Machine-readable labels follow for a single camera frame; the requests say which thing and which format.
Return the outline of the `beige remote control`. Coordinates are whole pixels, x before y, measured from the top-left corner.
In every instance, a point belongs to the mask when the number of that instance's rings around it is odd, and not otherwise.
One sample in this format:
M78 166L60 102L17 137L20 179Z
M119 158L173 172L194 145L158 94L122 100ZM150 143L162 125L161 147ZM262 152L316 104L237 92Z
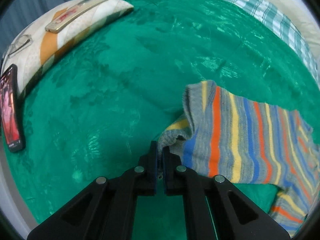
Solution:
M57 34L72 21L106 1L108 0L82 0L76 5L67 9L61 15L54 18L49 24L46 25L45 31Z

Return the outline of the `green checkered sheet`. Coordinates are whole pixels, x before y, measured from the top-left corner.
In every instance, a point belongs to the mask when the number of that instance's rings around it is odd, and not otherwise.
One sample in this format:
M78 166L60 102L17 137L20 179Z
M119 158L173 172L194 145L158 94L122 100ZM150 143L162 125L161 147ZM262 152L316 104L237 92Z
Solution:
M273 3L267 0L224 0L237 5L259 20L301 59L312 77L319 81L319 62L316 62L306 39L294 23Z

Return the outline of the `eyeglasses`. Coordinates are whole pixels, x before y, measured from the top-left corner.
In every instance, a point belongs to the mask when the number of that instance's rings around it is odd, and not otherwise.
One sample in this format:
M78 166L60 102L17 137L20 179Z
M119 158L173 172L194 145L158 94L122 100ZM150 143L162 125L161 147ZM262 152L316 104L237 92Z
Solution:
M32 36L29 34L19 35L14 42L9 46L7 51L8 57L13 57L15 54L21 52L33 42Z

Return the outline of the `patterned cream pillow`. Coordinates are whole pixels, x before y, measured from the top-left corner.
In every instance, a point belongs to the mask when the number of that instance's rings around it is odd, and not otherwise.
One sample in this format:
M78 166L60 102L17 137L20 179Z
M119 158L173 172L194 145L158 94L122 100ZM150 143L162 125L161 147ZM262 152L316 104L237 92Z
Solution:
M41 77L59 57L77 43L134 9L127 1L108 0L87 11L57 34L45 31L47 24L80 1L82 0L62 3L24 28L12 42L23 34L31 35L33 42L21 52L8 57L8 49L6 50L1 72L11 64L17 66L17 96L25 96L32 82Z

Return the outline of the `green bedspread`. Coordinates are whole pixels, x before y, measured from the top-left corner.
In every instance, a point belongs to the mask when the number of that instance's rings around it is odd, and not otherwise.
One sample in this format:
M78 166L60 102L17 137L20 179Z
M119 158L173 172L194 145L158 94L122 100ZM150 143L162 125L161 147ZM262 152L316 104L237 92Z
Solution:
M319 146L319 81L259 20L224 0L124 1L130 13L77 43L17 96L25 147L5 155L37 224L95 178L133 167L182 116L185 88L202 81L298 111ZM277 186L235 185L270 215Z

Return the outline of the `black smartphone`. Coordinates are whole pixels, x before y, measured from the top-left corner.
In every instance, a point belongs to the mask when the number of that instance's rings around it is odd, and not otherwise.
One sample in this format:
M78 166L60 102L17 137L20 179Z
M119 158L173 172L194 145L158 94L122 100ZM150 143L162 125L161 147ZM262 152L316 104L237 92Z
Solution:
M10 152L24 148L17 119L17 66L11 64L1 76L1 122L5 143Z

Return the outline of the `striped knit t-shirt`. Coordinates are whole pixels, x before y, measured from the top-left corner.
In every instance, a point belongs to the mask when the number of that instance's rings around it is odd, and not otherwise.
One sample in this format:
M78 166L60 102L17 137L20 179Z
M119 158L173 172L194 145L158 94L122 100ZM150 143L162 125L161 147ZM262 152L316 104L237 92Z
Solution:
M188 85L183 114L161 134L198 174L279 188L269 214L294 236L319 200L319 146L298 111L248 100L214 81Z

